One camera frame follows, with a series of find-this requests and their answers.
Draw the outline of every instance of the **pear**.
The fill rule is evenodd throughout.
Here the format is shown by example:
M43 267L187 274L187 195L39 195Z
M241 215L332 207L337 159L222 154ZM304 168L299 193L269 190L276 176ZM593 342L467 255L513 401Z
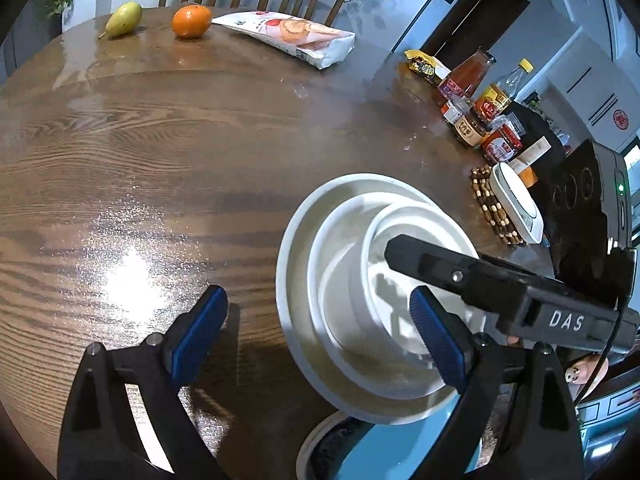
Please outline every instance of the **pear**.
M138 26L141 17L142 7L139 3L129 2L119 6L109 18L109 21L104 26L104 32L98 36L98 39L105 34L109 38L117 38L124 34L129 34Z

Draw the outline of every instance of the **orange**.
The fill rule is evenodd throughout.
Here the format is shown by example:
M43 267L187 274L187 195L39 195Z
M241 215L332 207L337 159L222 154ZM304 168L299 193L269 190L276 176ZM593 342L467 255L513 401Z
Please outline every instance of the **orange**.
M189 5L174 14L171 27L179 38L199 38L211 26L211 11L202 5Z

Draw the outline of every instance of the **white plastic bag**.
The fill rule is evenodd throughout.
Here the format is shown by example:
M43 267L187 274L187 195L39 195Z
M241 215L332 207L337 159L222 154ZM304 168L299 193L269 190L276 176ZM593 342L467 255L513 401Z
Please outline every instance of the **white plastic bag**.
M355 34L280 12L235 12L214 18L224 25L299 57L316 68L342 61L353 48Z

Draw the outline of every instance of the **white cabinet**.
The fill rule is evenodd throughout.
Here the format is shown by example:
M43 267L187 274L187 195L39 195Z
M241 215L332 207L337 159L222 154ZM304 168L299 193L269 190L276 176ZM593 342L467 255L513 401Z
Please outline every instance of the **white cabinet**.
M640 95L625 73L587 35L547 73L593 138L618 150L640 125Z
M636 89L627 80L619 79L611 97L587 124L593 138L612 150L622 150L640 126L639 105Z

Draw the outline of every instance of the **wood grain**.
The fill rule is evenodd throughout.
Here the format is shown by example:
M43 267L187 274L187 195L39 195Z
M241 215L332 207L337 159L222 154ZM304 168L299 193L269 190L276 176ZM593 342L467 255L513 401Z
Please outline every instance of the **wood grain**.
M538 272L548 255L495 238L468 186L479 155L401 57L358 41L320 72L215 25L178 40L174 12L145 9L135 35L111 41L97 40L107 17L85 22L0 89L0 400L55 472L86 345L164 332L219 283L230 315L182 400L232 478L293 479L302 441L334 410L290 357L274 304L280 239L306 195L388 174L478 251Z

